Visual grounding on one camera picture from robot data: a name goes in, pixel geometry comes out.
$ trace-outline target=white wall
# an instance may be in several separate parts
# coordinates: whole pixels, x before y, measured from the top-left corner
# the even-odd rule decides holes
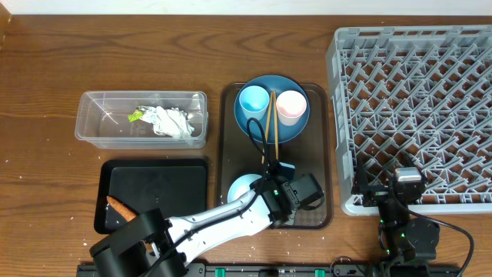
[[[492,15],[492,0],[0,0],[0,2],[13,15]]]

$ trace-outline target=chopsticks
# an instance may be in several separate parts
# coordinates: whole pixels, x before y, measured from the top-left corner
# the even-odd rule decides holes
[[[273,90],[270,93],[270,103],[268,104],[268,115],[267,115],[267,128],[265,131],[265,136],[268,144],[268,132],[270,131],[270,116],[271,116],[271,106],[274,106],[274,132],[275,132],[275,158],[278,159],[278,125],[277,125],[277,91]],[[264,163],[264,155],[261,157],[261,164]]]

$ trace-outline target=brown tray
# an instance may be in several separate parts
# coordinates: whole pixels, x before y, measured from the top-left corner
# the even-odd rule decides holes
[[[244,83],[228,85],[221,99],[221,132],[219,138],[216,203],[227,202],[232,183],[238,177],[261,171],[261,155],[251,145],[248,136],[239,128],[234,117],[234,101]],[[296,138],[279,145],[279,160],[295,165],[295,175],[313,173],[324,186],[325,201],[314,211],[297,211],[284,229],[322,229],[333,218],[330,177],[330,143],[328,136],[328,101],[326,92],[315,84],[301,84],[311,106],[304,131]],[[270,147],[271,156],[274,147]]]

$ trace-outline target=pink cup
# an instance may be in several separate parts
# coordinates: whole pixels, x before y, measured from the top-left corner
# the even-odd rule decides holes
[[[278,120],[283,125],[292,126],[298,123],[307,107],[306,98],[300,92],[282,92],[277,98]]]

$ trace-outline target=gray dish rack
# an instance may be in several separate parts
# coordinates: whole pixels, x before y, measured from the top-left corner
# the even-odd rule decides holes
[[[429,179],[411,209],[492,212],[492,26],[340,28],[326,54],[342,209],[359,158],[385,184],[407,153]]]

